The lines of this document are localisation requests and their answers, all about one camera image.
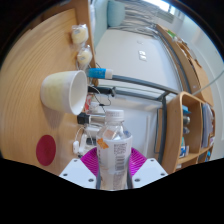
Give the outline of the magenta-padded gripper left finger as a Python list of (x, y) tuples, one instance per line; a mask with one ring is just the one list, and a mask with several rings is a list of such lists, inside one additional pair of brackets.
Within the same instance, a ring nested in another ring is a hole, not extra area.
[(93, 148), (80, 159), (72, 159), (61, 172), (60, 177), (84, 188), (99, 189), (99, 171), (97, 148)]

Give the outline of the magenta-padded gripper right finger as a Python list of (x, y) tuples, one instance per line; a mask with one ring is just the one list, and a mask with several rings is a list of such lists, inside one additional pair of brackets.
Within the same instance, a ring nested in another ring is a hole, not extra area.
[(147, 159), (132, 148), (128, 164), (127, 188), (136, 189), (146, 186), (167, 176), (167, 172), (155, 158)]

